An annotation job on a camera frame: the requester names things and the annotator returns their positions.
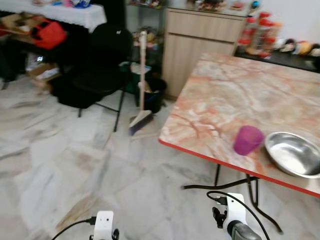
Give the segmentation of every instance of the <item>broom handle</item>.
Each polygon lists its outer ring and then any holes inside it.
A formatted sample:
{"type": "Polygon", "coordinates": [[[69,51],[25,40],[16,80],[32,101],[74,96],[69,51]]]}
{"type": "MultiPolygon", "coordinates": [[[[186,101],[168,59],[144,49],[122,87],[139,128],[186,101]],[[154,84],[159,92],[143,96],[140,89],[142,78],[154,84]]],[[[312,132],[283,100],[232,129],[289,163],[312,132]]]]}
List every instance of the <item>broom handle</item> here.
{"type": "Polygon", "coordinates": [[[145,31],[141,32],[140,36],[140,56],[141,56],[141,73],[140,73],[140,109],[141,111],[145,110],[145,65],[146,65],[146,44],[147,44],[147,33],[145,31]]]}

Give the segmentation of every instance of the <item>black chair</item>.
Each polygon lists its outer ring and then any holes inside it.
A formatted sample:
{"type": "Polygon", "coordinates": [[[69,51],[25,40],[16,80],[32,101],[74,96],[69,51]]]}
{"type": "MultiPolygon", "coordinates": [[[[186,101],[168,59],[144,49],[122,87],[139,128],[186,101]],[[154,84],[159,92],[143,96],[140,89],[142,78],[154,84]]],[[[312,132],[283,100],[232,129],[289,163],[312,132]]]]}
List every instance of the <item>black chair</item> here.
{"type": "Polygon", "coordinates": [[[96,103],[117,113],[114,132],[117,131],[119,116],[125,96],[125,85],[129,79],[133,36],[125,28],[104,23],[99,25],[90,36],[88,61],[84,70],[78,70],[73,76],[73,84],[86,92],[101,96],[111,95],[122,90],[118,109],[96,103]],[[126,69],[119,64],[129,62],[126,69]]]}

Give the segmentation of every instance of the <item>cabinet drawer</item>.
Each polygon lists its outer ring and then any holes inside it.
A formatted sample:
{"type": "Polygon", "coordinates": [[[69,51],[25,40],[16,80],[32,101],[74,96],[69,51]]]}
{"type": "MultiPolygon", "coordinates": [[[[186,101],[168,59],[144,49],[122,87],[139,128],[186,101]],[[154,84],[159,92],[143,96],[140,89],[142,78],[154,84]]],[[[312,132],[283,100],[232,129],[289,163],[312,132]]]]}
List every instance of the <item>cabinet drawer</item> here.
{"type": "Polygon", "coordinates": [[[203,53],[231,55],[234,45],[207,39],[168,34],[165,42],[163,79],[167,94],[178,97],[203,53]]]}
{"type": "Polygon", "coordinates": [[[243,21],[215,16],[168,12],[168,33],[234,43],[243,21]]]}

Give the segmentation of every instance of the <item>metal bowl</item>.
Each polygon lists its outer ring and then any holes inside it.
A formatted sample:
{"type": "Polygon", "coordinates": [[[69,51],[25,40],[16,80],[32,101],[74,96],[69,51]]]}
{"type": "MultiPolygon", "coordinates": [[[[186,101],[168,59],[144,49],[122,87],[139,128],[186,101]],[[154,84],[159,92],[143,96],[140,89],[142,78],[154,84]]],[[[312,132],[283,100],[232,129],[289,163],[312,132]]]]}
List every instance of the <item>metal bowl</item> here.
{"type": "Polygon", "coordinates": [[[307,179],[320,179],[320,150],[303,137],[274,132],[266,137],[265,147],[282,171],[307,179]]]}

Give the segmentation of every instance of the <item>cabinet top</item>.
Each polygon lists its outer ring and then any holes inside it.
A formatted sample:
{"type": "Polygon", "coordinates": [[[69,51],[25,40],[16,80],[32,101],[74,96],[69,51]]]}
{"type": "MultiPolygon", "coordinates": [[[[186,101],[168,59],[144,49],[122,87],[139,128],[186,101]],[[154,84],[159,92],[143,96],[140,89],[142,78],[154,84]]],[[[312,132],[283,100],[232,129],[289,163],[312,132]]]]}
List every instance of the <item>cabinet top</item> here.
{"type": "Polygon", "coordinates": [[[237,16],[237,17],[247,17],[249,13],[249,4],[245,4],[242,10],[234,10],[231,9],[232,3],[227,3],[224,7],[221,7],[217,10],[206,10],[199,9],[195,4],[188,2],[172,2],[169,4],[169,9],[178,9],[178,10],[187,10],[201,13],[212,13],[212,14],[220,14],[220,15],[228,15],[228,16],[237,16]]]}

